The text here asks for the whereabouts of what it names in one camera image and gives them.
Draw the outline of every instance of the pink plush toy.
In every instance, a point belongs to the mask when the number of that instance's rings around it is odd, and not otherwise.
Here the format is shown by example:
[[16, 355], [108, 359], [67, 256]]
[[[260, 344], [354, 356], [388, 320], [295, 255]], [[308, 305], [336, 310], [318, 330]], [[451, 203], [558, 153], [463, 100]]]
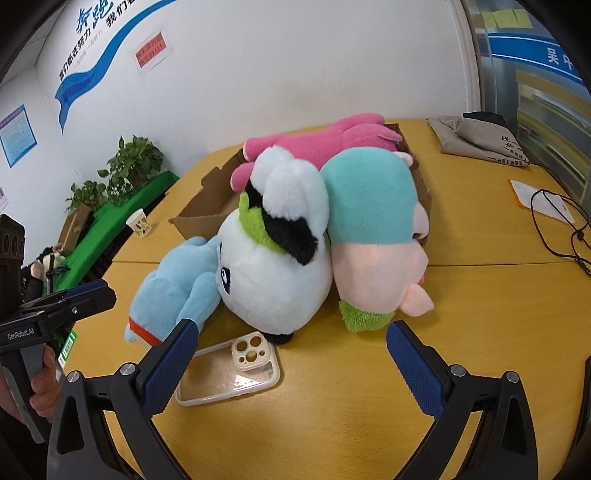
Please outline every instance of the pink plush toy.
[[230, 185], [241, 192], [251, 177], [256, 158], [267, 148], [279, 145], [295, 158], [313, 163], [321, 169], [337, 153], [351, 147], [380, 147], [397, 151], [402, 137], [384, 126], [384, 117], [377, 113], [360, 113], [335, 122], [322, 132], [313, 134], [281, 134], [265, 138], [249, 138], [242, 151], [248, 163], [232, 173]]

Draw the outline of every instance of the finger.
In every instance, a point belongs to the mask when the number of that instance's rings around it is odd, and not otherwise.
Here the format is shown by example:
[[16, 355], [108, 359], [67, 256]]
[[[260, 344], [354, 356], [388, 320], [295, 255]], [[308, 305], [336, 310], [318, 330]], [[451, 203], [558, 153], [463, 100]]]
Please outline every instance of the finger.
[[51, 408], [48, 408], [46, 410], [38, 411], [37, 414], [40, 417], [43, 417], [44, 419], [50, 419], [50, 418], [52, 418], [54, 416], [55, 412], [56, 412], [56, 406], [53, 405]]
[[31, 386], [36, 394], [48, 392], [56, 387], [56, 363], [53, 358], [53, 351], [52, 353], [48, 353], [47, 350], [44, 352], [43, 363], [46, 366], [31, 380]]
[[49, 368], [56, 368], [56, 353], [53, 351], [53, 348], [46, 346], [43, 352], [43, 363], [46, 367]]
[[33, 395], [29, 401], [31, 403], [31, 407], [33, 407], [37, 413], [53, 408], [56, 403], [58, 393], [58, 389], [53, 388], [48, 392]]

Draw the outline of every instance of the blue wave graphic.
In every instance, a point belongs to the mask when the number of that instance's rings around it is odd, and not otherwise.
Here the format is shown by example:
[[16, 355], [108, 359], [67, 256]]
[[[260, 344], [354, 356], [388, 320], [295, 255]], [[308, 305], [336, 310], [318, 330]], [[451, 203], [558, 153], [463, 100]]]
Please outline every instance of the blue wave graphic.
[[60, 86], [57, 88], [55, 96], [55, 99], [58, 100], [61, 105], [59, 121], [62, 133], [64, 131], [70, 107], [75, 100], [85, 93], [90, 92], [103, 79], [125, 37], [129, 35], [129, 33], [148, 15], [175, 1], [176, 0], [160, 0], [160, 2], [156, 2], [154, 5], [141, 11], [115, 34], [94, 67], [88, 70], [88, 72], [72, 73], [63, 79]]

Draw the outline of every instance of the green collar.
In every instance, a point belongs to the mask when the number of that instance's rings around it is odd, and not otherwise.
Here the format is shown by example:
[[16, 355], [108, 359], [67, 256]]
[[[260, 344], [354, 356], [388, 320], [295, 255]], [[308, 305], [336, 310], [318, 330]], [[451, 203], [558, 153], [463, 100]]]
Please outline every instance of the green collar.
[[238, 219], [246, 234], [257, 244], [267, 247], [278, 254], [285, 254], [283, 250], [267, 233], [265, 223], [262, 220], [262, 209], [260, 207], [248, 208], [248, 194], [241, 193], [238, 204]]

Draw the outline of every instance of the handle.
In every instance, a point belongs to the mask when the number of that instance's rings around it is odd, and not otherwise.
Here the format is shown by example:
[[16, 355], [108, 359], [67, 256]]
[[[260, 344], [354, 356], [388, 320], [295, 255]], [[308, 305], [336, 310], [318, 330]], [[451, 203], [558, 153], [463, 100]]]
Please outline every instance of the handle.
[[48, 442], [51, 432], [49, 420], [40, 417], [30, 403], [31, 397], [35, 394], [31, 379], [43, 369], [45, 347], [45, 344], [41, 343], [0, 353], [8, 388], [36, 443]]

